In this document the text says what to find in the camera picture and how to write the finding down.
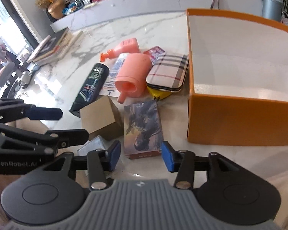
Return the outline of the clear silver square box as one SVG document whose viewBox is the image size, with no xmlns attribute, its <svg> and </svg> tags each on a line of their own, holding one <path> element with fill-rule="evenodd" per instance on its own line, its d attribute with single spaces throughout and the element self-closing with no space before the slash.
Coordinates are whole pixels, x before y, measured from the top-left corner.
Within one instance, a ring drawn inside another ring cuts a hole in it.
<svg viewBox="0 0 288 230">
<path fill-rule="evenodd" d="M 86 156 L 90 151 L 106 150 L 108 142 L 98 135 L 94 139 L 86 142 L 81 148 L 77 150 L 78 156 Z"/>
</svg>

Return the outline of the brown cardboard cube box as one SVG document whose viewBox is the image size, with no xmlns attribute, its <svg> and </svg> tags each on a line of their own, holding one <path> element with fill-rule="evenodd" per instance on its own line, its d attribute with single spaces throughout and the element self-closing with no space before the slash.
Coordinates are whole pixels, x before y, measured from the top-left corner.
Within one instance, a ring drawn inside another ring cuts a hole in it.
<svg viewBox="0 0 288 230">
<path fill-rule="evenodd" d="M 108 96 L 102 96 L 80 109 L 82 127 L 89 133 L 89 140 L 97 136 L 110 141 L 123 135 L 121 114 Z"/>
</svg>

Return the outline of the dark green shampoo bottle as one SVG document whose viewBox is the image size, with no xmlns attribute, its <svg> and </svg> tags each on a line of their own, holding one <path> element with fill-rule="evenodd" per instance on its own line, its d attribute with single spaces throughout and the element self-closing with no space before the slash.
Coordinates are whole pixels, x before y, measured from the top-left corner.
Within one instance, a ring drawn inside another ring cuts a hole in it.
<svg viewBox="0 0 288 230">
<path fill-rule="evenodd" d="M 109 68 L 101 63 L 93 66 L 69 112 L 80 118 L 80 109 L 96 101 L 109 75 Z"/>
</svg>

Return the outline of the dark illustrated book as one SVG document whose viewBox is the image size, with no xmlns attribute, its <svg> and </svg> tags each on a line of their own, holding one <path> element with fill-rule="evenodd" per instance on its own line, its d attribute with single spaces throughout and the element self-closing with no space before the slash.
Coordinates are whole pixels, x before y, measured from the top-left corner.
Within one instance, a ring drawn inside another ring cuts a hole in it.
<svg viewBox="0 0 288 230">
<path fill-rule="evenodd" d="M 124 153 L 129 159 L 159 156 L 163 142 L 156 100 L 124 107 Z"/>
</svg>

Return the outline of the yellow packet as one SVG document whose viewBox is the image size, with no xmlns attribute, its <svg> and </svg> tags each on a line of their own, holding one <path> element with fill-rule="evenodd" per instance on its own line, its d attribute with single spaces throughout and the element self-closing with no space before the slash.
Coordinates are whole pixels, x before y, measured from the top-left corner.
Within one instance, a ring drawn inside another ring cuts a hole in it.
<svg viewBox="0 0 288 230">
<path fill-rule="evenodd" d="M 157 101 L 163 100 L 174 94 L 174 92 L 171 92 L 165 89 L 151 88 L 148 85 L 147 85 L 147 90 L 148 90 L 148 93 L 153 97 L 153 99 Z"/>
</svg>

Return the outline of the large pink bottle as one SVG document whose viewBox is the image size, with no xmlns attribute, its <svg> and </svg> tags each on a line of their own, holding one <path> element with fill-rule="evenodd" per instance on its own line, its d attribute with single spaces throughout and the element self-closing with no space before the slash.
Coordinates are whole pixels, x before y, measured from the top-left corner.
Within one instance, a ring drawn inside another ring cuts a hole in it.
<svg viewBox="0 0 288 230">
<path fill-rule="evenodd" d="M 146 77 L 152 62 L 144 53 L 128 53 L 116 76 L 115 87 L 120 93 L 118 103 L 123 104 L 127 97 L 141 97 L 146 89 Z"/>
</svg>

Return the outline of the pink pump lotion bottle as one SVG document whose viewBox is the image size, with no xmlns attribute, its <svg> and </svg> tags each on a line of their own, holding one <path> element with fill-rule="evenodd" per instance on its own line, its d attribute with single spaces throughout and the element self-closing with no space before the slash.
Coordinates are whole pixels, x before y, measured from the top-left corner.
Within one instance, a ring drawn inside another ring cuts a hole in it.
<svg viewBox="0 0 288 230">
<path fill-rule="evenodd" d="M 140 53 L 138 41 L 136 38 L 126 39 L 120 42 L 115 48 L 109 49 L 100 54 L 100 61 L 105 62 L 107 59 L 118 58 L 122 53 Z"/>
</svg>

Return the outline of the red blue card pack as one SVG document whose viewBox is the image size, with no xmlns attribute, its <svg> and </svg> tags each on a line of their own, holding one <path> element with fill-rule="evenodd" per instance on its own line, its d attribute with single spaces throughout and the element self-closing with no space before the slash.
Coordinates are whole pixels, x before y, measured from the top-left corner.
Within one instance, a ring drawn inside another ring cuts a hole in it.
<svg viewBox="0 0 288 230">
<path fill-rule="evenodd" d="M 148 50 L 145 50 L 143 54 L 148 55 L 152 64 L 154 65 L 161 56 L 166 54 L 166 51 L 159 46 L 154 46 Z"/>
</svg>

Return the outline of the white tube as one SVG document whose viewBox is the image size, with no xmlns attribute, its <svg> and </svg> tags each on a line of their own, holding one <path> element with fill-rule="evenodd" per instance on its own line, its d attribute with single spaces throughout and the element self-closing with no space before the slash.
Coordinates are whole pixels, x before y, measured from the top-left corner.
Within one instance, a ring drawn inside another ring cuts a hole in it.
<svg viewBox="0 0 288 230">
<path fill-rule="evenodd" d="M 109 74 L 102 89 L 99 92 L 100 96 L 109 96 L 115 98 L 119 97 L 120 92 L 115 86 L 115 80 L 121 70 L 123 63 L 125 62 L 127 55 L 128 53 L 121 53 L 115 61 L 107 60 L 106 63 L 103 63 L 109 68 Z"/>
</svg>

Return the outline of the stack of books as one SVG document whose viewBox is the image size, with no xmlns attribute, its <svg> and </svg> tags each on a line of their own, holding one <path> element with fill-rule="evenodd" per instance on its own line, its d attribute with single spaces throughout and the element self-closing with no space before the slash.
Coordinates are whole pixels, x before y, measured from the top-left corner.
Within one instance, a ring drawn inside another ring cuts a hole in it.
<svg viewBox="0 0 288 230">
<path fill-rule="evenodd" d="M 26 62 L 43 66 L 62 59 L 82 33 L 82 30 L 70 31 L 66 27 L 52 36 L 48 35 L 40 42 Z"/>
</svg>

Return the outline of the orange cardboard box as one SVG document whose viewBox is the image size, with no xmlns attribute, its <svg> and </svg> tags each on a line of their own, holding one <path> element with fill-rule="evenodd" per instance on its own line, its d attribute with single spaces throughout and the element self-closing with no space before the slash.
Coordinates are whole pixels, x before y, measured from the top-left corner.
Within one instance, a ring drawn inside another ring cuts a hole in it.
<svg viewBox="0 0 288 230">
<path fill-rule="evenodd" d="M 227 10 L 186 16 L 188 141 L 288 145 L 288 26 Z"/>
</svg>

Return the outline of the gold vase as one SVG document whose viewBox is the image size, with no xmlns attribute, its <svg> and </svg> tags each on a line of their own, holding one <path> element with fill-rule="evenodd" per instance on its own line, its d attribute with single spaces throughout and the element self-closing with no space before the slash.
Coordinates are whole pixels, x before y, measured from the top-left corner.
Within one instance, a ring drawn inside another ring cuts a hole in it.
<svg viewBox="0 0 288 230">
<path fill-rule="evenodd" d="M 53 18 L 58 20 L 64 16 L 63 14 L 64 9 L 65 9 L 64 0 L 55 0 L 53 3 L 50 4 L 47 11 Z"/>
</svg>

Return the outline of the grey metal trash bin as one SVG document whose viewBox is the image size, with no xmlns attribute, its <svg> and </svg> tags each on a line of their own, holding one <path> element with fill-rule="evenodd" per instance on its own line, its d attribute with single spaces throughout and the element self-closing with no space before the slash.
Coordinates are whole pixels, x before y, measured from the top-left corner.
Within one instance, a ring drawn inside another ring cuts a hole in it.
<svg viewBox="0 0 288 230">
<path fill-rule="evenodd" d="M 281 21 L 282 0 L 262 0 L 262 17 L 270 20 Z"/>
</svg>

